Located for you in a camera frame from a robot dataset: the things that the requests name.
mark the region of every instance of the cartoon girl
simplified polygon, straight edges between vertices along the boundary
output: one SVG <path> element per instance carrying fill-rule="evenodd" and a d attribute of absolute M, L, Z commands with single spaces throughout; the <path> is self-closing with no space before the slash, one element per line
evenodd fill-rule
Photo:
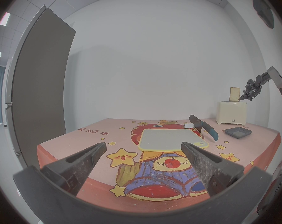
<path fill-rule="evenodd" d="M 183 129 L 176 121 L 135 127 L 131 139 L 139 145 L 144 129 Z M 196 129 L 191 129 L 204 138 Z M 183 152 L 143 151 L 139 162 L 118 169 L 117 185 L 126 187 L 124 193 L 139 200 L 167 201 L 206 193 L 206 189 Z"/>

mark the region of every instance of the white cutting board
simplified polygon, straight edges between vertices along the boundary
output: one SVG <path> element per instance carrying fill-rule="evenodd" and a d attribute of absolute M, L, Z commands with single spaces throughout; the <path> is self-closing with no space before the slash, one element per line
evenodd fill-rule
<path fill-rule="evenodd" d="M 145 129 L 139 142 L 139 149 L 153 152 L 181 151 L 181 143 L 188 142 L 200 148 L 209 143 L 190 129 Z"/>

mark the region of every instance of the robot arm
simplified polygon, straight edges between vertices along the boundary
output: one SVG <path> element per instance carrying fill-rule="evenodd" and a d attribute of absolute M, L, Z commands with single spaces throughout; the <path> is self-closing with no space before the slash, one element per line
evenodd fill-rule
<path fill-rule="evenodd" d="M 248 80 L 246 90 L 244 90 L 244 94 L 239 98 L 239 100 L 248 99 L 252 101 L 252 99 L 261 92 L 261 87 L 271 79 L 275 82 L 275 85 L 282 95 L 282 77 L 272 66 L 266 71 L 266 73 L 263 73 L 261 76 L 257 76 L 255 81 L 251 79 Z"/>

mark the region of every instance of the teal knife handle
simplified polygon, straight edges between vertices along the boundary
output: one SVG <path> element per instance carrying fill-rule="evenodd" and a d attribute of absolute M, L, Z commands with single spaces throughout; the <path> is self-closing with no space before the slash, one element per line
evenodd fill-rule
<path fill-rule="evenodd" d="M 215 141 L 218 141 L 219 139 L 219 134 L 214 130 L 214 129 L 211 129 L 209 131 L 209 134 L 214 138 Z"/>
<path fill-rule="evenodd" d="M 218 141 L 219 134 L 211 127 L 208 123 L 201 121 L 202 127 L 214 138 L 215 141 Z"/>

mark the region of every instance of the cartoon print tablecloth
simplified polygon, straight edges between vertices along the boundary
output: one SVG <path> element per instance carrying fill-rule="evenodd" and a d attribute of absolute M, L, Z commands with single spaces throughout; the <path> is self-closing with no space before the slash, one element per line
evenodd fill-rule
<path fill-rule="evenodd" d="M 219 140 L 202 129 L 191 129 L 209 143 L 206 149 L 245 167 L 266 170 L 281 142 L 272 129 L 247 123 L 253 132 L 242 139 L 225 134 L 233 124 L 203 119 L 218 133 Z M 188 120 L 105 119 L 40 144 L 40 166 L 67 157 L 99 142 L 107 152 L 89 175 L 77 197 L 92 204 L 120 211 L 157 212 L 175 210 L 209 198 L 183 152 L 148 152 L 138 148 L 144 129 L 183 129 Z"/>

